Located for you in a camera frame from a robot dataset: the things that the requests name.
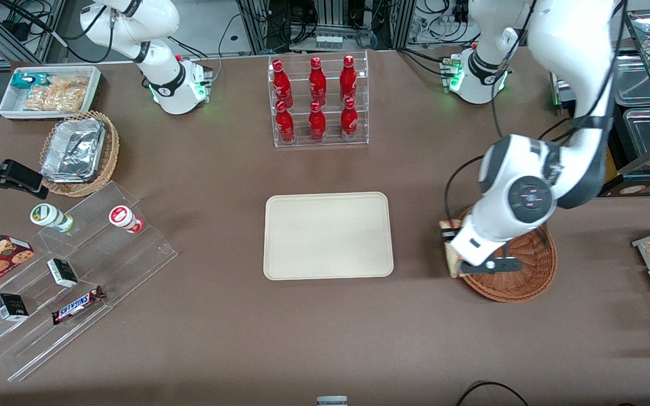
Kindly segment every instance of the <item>small white box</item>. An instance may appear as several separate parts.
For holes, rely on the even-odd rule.
[[[44,66],[44,67],[22,67],[16,68],[12,77],[16,73],[36,73],[46,72],[47,74],[71,77],[71,76],[85,76],[90,78],[87,85],[87,92],[85,93],[85,100],[82,102],[80,111],[69,113],[63,111],[29,111],[25,110],[23,105],[29,94],[29,89],[20,89],[18,87],[7,86],[5,95],[0,103],[0,115],[4,118],[16,120],[44,120],[49,118],[64,118],[74,116],[74,114],[89,111],[92,107],[92,102],[95,98],[97,85],[102,76],[100,70],[93,66]]]

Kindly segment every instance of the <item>white plastic tray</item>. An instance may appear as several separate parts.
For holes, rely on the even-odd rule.
[[[267,201],[263,271],[268,279],[385,277],[393,265],[388,198],[382,193]]]
[[[61,111],[27,111],[24,110],[24,100],[27,99],[29,94],[28,89],[19,89],[13,86],[7,86],[5,95],[0,103],[0,115],[4,118],[15,120],[43,120],[49,118],[64,118],[74,116],[74,114],[89,111],[92,102],[95,99],[97,85],[102,76],[100,70],[91,66],[75,66],[75,67],[57,67],[57,66],[44,66],[44,67],[25,67],[16,68],[12,74],[17,72],[33,73],[33,72],[46,72],[57,76],[70,77],[70,76],[85,76],[90,78],[87,85],[87,92],[85,93],[85,100],[82,102],[80,111],[74,113],[65,113]]]

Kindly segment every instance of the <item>snickers bar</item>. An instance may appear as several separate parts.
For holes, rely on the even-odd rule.
[[[104,297],[105,294],[102,291],[101,286],[98,286],[96,289],[90,290],[89,292],[87,292],[86,295],[64,306],[62,310],[52,312],[52,320],[54,321],[54,325],[56,326],[57,324],[62,323],[62,321],[67,317],[74,316],[83,308],[89,306],[92,303],[95,303],[96,301]]]

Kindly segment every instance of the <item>beige tray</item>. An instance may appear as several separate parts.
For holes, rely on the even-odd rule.
[[[263,271],[271,280],[390,275],[387,197],[380,192],[271,197],[265,206]]]

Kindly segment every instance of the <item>bottle cap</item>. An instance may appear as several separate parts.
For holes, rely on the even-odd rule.
[[[109,222],[117,227],[126,227],[133,219],[134,215],[127,206],[116,206],[109,213]]]

